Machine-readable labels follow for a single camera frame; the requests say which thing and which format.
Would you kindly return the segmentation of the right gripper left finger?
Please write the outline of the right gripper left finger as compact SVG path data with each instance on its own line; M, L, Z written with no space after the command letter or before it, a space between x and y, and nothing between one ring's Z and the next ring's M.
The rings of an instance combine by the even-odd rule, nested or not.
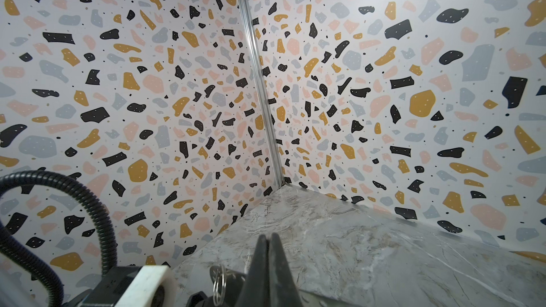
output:
M268 307L269 289L269 241L260 235L236 306Z

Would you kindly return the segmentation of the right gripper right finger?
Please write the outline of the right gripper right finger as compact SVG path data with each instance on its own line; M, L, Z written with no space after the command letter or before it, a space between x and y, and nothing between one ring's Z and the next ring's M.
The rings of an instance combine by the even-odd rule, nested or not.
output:
M268 248L269 292L272 307L302 307L299 290L296 287L284 253L280 236L272 233Z

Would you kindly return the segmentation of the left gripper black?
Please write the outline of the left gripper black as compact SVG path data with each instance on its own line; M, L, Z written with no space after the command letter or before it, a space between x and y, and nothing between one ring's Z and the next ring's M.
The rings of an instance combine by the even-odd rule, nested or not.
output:
M190 295L186 302L186 307L204 307L208 302L208 297L203 291Z

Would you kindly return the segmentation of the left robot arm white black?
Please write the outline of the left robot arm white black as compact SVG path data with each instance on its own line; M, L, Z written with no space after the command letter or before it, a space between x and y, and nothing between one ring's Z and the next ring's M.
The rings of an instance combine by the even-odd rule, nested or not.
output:
M115 267L94 289L88 289L64 306L179 306L177 284L170 267Z

